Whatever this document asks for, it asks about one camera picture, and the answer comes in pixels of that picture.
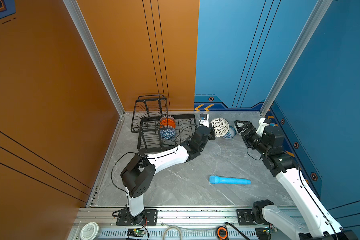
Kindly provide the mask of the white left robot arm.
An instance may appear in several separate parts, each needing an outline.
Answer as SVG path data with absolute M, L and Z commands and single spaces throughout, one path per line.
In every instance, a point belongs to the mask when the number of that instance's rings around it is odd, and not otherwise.
M 150 155 L 135 154 L 121 172 L 123 185 L 128 193 L 127 209 L 132 218 L 145 211 L 144 193 L 155 174 L 174 165 L 184 164 L 201 155 L 209 140 L 215 140 L 212 125 L 199 126 L 193 136 L 173 149 Z

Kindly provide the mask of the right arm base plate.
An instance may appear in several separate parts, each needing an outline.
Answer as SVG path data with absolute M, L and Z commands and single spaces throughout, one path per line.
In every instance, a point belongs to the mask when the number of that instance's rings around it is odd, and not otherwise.
M 237 218 L 240 226 L 256 225 L 253 212 L 251 209 L 237 209 Z

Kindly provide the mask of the white lattice patterned bowl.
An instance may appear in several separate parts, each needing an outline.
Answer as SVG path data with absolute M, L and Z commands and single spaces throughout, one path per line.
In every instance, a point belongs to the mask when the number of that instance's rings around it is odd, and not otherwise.
M 230 130 L 229 122 L 223 118 L 215 118 L 211 121 L 216 137 L 223 137 Z

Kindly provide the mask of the blue geometric patterned bowl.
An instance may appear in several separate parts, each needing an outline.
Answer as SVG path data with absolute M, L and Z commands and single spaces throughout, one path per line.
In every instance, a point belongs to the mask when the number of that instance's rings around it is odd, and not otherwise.
M 165 130 L 160 130 L 161 138 L 164 140 L 172 140 L 176 137 L 176 130 L 175 128 L 169 126 Z

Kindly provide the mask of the orange plastic bowl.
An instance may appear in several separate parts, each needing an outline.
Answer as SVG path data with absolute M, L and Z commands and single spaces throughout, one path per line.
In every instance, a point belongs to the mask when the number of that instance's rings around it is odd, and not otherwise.
M 159 126 L 163 128 L 176 128 L 176 121 L 172 116 L 162 117 L 159 121 Z

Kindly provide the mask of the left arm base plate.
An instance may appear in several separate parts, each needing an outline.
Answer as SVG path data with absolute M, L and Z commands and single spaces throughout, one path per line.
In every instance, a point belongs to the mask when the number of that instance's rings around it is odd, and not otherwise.
M 158 210 L 143 210 L 133 217 L 126 208 L 113 213 L 117 226 L 155 226 L 158 219 Z

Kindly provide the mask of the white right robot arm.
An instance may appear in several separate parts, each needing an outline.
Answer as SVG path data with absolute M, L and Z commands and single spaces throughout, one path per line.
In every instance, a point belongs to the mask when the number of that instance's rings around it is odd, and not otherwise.
M 279 127 L 264 121 L 255 128 L 250 121 L 235 121 L 235 127 L 247 148 L 260 153 L 263 164 L 285 188 L 301 213 L 301 224 L 282 212 L 272 201 L 253 204 L 257 224 L 270 224 L 292 240 L 356 240 L 352 230 L 345 230 L 326 210 L 302 175 L 300 166 L 283 147 L 284 135 Z

